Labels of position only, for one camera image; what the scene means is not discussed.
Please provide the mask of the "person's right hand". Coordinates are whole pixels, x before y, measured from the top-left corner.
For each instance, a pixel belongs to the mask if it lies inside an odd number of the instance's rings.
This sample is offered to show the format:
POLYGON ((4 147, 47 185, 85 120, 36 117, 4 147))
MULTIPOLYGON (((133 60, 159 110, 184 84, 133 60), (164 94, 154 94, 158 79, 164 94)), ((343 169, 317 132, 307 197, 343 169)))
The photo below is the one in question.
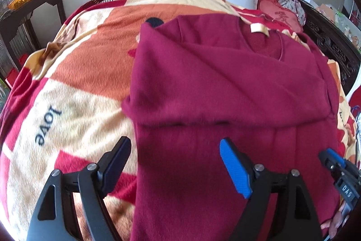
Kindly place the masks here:
POLYGON ((329 239, 334 238, 337 235, 337 231, 339 228, 345 225, 346 221, 349 218, 349 213, 351 209, 346 201, 342 201, 341 206, 333 216, 333 218, 324 221, 321 224, 321 229, 326 229, 328 231, 329 239))

